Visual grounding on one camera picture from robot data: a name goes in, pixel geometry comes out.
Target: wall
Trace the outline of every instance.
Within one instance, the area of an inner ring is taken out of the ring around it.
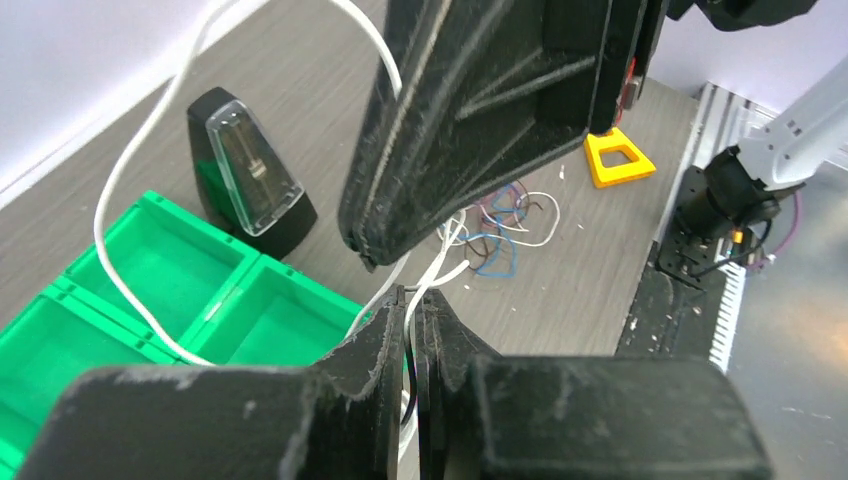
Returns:
[[[0,208],[164,82],[210,1],[0,2]],[[241,0],[208,43],[265,1]]]
[[[719,32],[697,8],[666,21],[649,75],[694,94],[707,81],[782,111],[848,54],[848,2],[819,0],[781,25]]]

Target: yellow object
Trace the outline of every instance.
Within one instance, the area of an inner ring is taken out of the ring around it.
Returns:
[[[630,182],[645,178],[657,171],[657,167],[630,141],[617,127],[602,136],[588,135],[583,141],[586,148],[586,158],[592,170],[592,180],[595,187],[604,188],[619,183]],[[623,153],[630,163],[615,167],[605,167],[601,155],[610,152]]]

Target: white toothed strip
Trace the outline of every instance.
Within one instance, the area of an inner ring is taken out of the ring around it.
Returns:
[[[710,361],[727,373],[739,322],[739,310],[742,307],[742,294],[745,291],[746,270],[735,263],[725,265],[719,270],[727,276],[727,282],[721,296],[716,330],[710,348]]]

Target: black cable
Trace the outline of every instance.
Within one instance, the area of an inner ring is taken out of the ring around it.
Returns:
[[[706,267],[705,269],[701,270],[698,273],[693,273],[692,277],[693,278],[700,278],[700,277],[712,272],[713,270],[721,268],[721,267],[723,267],[723,266],[725,266],[729,263],[738,262],[739,260],[742,260],[745,257],[747,257],[748,255],[759,250],[760,247],[763,246],[763,243],[765,243],[766,239],[768,239],[769,234],[771,234],[771,224],[772,224],[771,219],[766,220],[766,229],[763,231],[763,234],[760,236],[759,240],[756,243],[751,244],[751,246],[747,250],[745,250],[744,252],[742,252],[740,254],[727,257],[720,262],[716,262],[716,263],[710,265],[709,267]]]
[[[406,371],[409,373],[409,403],[406,404],[406,411],[403,412],[403,418],[400,420],[401,426],[409,423],[412,413],[415,412],[415,400],[418,398],[418,381],[415,378],[415,357],[412,354],[412,336],[410,333],[408,329],[404,332]]]

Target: purple cable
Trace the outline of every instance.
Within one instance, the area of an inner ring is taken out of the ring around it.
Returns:
[[[774,251],[771,253],[771,255],[775,257],[781,252],[783,252],[786,247],[789,246],[789,244],[792,242],[792,239],[795,238],[795,234],[798,233],[798,227],[801,225],[801,191],[796,190],[795,194],[792,195],[792,199],[794,200],[795,204],[795,215],[792,217],[792,226],[789,227],[789,233],[786,234],[786,238],[784,238],[783,241],[780,242],[780,245],[778,245],[777,248],[775,248]],[[768,256],[764,256],[756,263],[748,265],[748,270],[759,271],[762,270],[769,263],[770,262],[768,260]]]

